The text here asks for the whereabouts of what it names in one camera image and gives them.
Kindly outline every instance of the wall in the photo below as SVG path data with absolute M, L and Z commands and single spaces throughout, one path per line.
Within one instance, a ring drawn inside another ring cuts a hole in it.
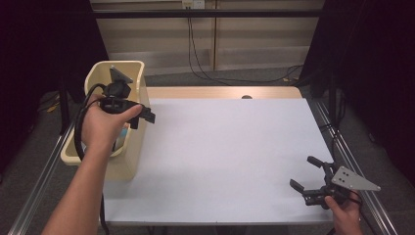
M 181 9 L 180 1 L 92 0 L 94 10 Z M 213 1 L 210 9 L 321 9 L 324 1 Z M 141 60 L 147 73 L 189 71 L 187 19 L 97 20 L 112 60 Z M 302 64 L 317 19 L 192 19 L 204 70 Z M 196 65 L 192 54 L 192 64 Z

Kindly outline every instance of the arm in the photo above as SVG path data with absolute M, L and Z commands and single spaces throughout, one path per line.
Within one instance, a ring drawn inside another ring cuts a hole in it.
M 356 201 L 358 200 L 354 193 L 350 193 L 350 197 Z M 336 234 L 363 235 L 359 225 L 360 205 L 347 200 L 339 206 L 330 196 L 327 196 L 324 200 L 333 212 Z
M 119 115 L 103 112 L 93 104 L 82 124 L 82 142 L 88 147 L 64 197 L 42 234 L 96 234 L 101 195 L 111 148 L 123 125 L 141 112 L 135 106 Z

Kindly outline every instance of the human hand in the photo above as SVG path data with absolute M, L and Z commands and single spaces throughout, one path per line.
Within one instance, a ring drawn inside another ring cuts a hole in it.
M 142 106 L 137 105 L 121 114 L 112 115 L 104 112 L 97 102 L 94 102 L 100 98 L 102 96 L 94 94 L 88 101 L 88 104 L 93 104 L 88 109 L 82 124 L 82 142 L 88 149 L 98 148 L 110 152 L 124 124 L 138 116 Z
M 350 197 L 358 201 L 357 192 L 350 192 Z M 336 234 L 362 235 L 359 225 L 360 205 L 346 200 L 341 206 L 330 196 L 324 198 L 327 206 L 332 210 Z

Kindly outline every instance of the white board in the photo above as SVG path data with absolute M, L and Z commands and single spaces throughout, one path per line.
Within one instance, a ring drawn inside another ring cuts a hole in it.
M 290 187 L 324 184 L 332 162 L 304 99 L 152 99 L 138 171 L 106 181 L 106 219 L 122 224 L 297 224 L 332 220 Z

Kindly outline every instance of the beige plastic bin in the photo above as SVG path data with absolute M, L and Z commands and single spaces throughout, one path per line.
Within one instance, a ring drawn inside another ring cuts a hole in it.
M 129 84 L 131 92 L 128 100 L 150 107 L 146 82 L 143 77 L 144 63 L 139 61 L 105 61 L 95 64 L 85 79 L 85 94 L 96 83 L 105 85 L 111 83 L 111 66 L 115 66 L 117 70 L 133 79 L 133 83 Z M 94 93 L 102 94 L 101 88 L 95 89 Z M 140 119 L 138 129 L 128 128 L 124 145 L 112 153 L 110 157 L 106 179 L 129 180 L 134 177 L 137 171 L 146 125 L 147 122 Z M 61 159 L 66 165 L 80 165 L 80 159 L 74 146 L 73 130 L 70 132 L 69 138 L 61 152 Z

